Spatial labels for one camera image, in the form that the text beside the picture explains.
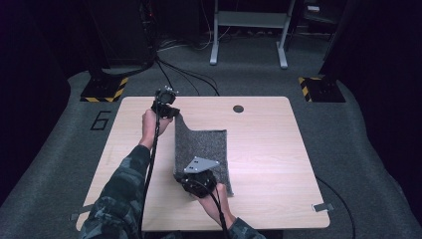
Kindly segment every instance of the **gray carpet floor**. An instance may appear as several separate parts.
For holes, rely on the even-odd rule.
[[[221,96],[283,96],[292,104],[316,176],[346,202],[355,225],[355,238],[422,238],[399,185],[384,169],[366,137],[365,124],[352,93],[338,83],[344,104],[307,103],[299,77],[318,77],[327,42],[298,36],[287,52],[282,70],[270,37],[232,39],[220,44],[217,66],[209,65],[211,46],[204,50],[177,47],[158,56],[185,70],[213,78]],[[214,96],[203,82],[186,81],[164,68],[180,97]],[[69,79],[69,103],[43,148],[0,208],[0,238],[77,238],[69,217],[84,203],[119,104],[83,103],[80,93],[88,73]],[[168,83],[155,64],[129,77],[123,97],[153,96]],[[262,106],[270,111],[272,106]],[[90,130],[100,111],[110,111],[105,130]],[[284,238],[352,238],[352,224],[339,197],[325,184],[319,188],[335,209],[325,229],[291,229]],[[280,233],[263,232],[269,238]],[[203,238],[203,235],[191,238]]]

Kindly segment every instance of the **wooden table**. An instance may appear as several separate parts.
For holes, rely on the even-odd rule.
[[[84,205],[93,204],[141,137],[141,116],[153,97],[121,102]],[[178,97],[174,104],[193,130],[227,129],[232,213],[256,229],[324,228],[323,203],[292,107],[284,97]],[[242,106],[235,113],[233,106]],[[158,139],[143,231],[221,230],[173,178],[175,130]],[[77,222],[80,229],[89,213]]]

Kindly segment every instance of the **gray felt mat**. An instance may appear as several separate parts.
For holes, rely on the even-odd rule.
[[[183,169],[197,157],[220,162],[220,166],[211,168],[218,182],[226,185],[227,193],[233,196],[227,163],[227,130],[190,130],[182,115],[175,118],[176,155],[174,174],[183,173]]]

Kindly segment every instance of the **person's arm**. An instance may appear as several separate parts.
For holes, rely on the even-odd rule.
[[[172,119],[160,120],[162,134]],[[155,136],[156,115],[142,116],[142,138],[105,185],[81,229],[80,238],[137,238],[146,170]]]
[[[226,185],[218,183],[213,194],[215,197],[218,196],[220,198],[221,211],[224,214],[224,220],[226,221],[231,239],[265,239],[265,236],[232,214],[229,207]],[[208,195],[204,198],[197,197],[197,199],[207,214],[221,226],[220,212],[212,197]]]

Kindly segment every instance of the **table leg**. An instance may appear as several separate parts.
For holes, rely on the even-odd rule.
[[[214,5],[214,42],[212,44],[210,65],[217,65],[218,57],[218,0],[215,0]]]
[[[285,26],[283,27],[283,33],[280,38],[280,42],[277,42],[277,50],[279,53],[280,67],[284,70],[288,68],[288,61],[286,60],[286,53],[285,53],[285,42],[286,42],[286,36],[288,35],[289,25],[291,22],[294,6],[295,6],[295,0],[291,0],[291,3],[289,5],[289,10],[286,16]]]

